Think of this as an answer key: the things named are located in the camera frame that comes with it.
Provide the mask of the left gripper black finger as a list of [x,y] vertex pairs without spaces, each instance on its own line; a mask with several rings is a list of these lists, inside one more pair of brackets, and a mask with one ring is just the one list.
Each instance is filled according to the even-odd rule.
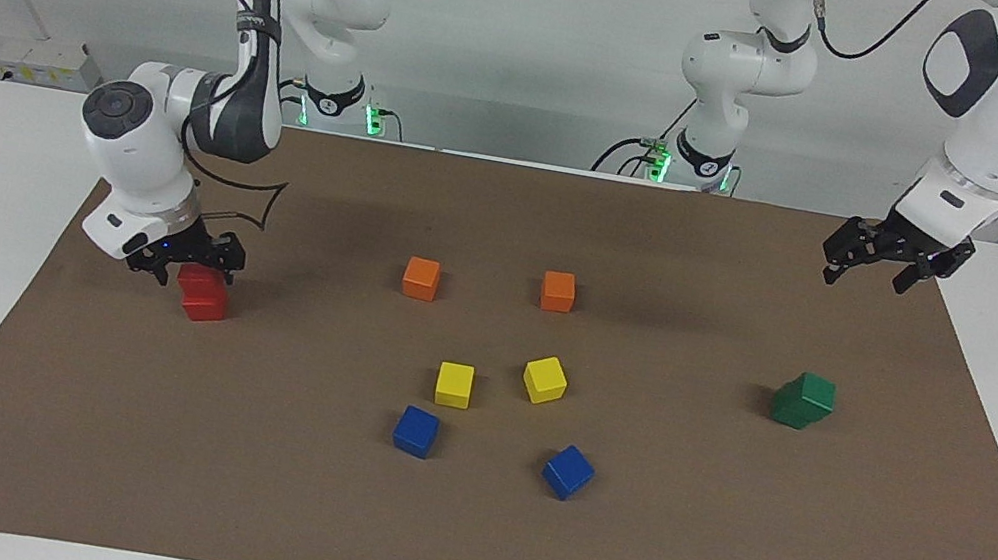
[[849,217],[838,226],[823,243],[824,283],[833,285],[848,270],[872,264],[877,230],[876,224],[859,216]]
[[929,279],[940,277],[948,278],[961,266],[962,254],[947,252],[937,253],[937,255],[920,255],[914,261],[906,265],[902,272],[892,279],[892,287],[896,293],[906,294],[917,284]]

